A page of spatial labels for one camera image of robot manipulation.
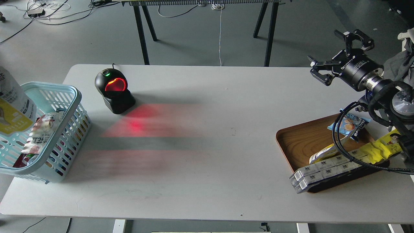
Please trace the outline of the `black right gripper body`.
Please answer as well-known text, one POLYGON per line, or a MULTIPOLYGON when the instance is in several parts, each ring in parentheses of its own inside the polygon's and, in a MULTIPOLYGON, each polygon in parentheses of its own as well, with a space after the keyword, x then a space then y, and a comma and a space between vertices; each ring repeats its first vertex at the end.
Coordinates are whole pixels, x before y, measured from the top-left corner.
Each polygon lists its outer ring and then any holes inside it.
POLYGON ((362 49, 352 49, 351 57, 347 57, 346 54, 345 50, 341 50, 333 57, 333 60, 340 62, 339 65, 333 66, 333 74, 354 90, 358 92, 365 90, 365 76, 369 73, 382 74, 384 66, 368 57, 362 49))

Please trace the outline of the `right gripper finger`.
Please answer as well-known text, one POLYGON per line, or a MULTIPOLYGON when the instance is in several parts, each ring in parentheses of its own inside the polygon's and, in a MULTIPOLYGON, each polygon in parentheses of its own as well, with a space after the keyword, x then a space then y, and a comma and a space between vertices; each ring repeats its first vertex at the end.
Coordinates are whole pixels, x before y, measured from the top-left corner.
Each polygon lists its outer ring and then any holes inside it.
POLYGON ((317 61, 312 56, 307 58, 311 61, 311 75, 325 86, 331 85, 335 75, 332 74, 332 69, 342 64, 340 60, 317 61))
POLYGON ((360 31, 359 29, 355 29, 353 32, 344 32, 341 33, 338 30, 334 30, 334 34, 336 37, 338 37, 339 39, 343 39, 345 42, 345 54, 347 57, 351 57, 352 56, 352 44, 353 41, 358 40, 361 41, 361 49, 363 51, 368 51, 371 50, 375 47, 374 44, 374 40, 369 37, 368 35, 366 35, 364 32, 360 31))

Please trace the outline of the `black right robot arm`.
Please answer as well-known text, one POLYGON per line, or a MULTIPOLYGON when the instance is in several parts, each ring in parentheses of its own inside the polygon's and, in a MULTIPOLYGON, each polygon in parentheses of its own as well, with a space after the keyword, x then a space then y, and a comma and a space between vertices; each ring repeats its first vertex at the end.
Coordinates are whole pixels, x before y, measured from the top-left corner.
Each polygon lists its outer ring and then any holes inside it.
POLYGON ((413 160, 413 130, 408 125, 413 124, 413 88, 403 81, 392 81, 381 77, 383 66, 374 62, 365 52, 374 48, 374 40, 359 29, 353 32, 334 34, 345 42, 341 50, 330 61, 317 61, 308 56, 311 61, 313 77, 326 86, 333 78, 340 78, 354 90, 371 92, 358 102, 352 102, 340 113, 333 124, 332 139, 342 155, 352 162, 367 168, 413 175, 413 169, 383 168, 362 162, 347 152, 339 140, 338 125, 341 119, 353 107, 361 106, 364 112, 379 124, 394 126, 400 133, 397 139, 408 159, 413 160))

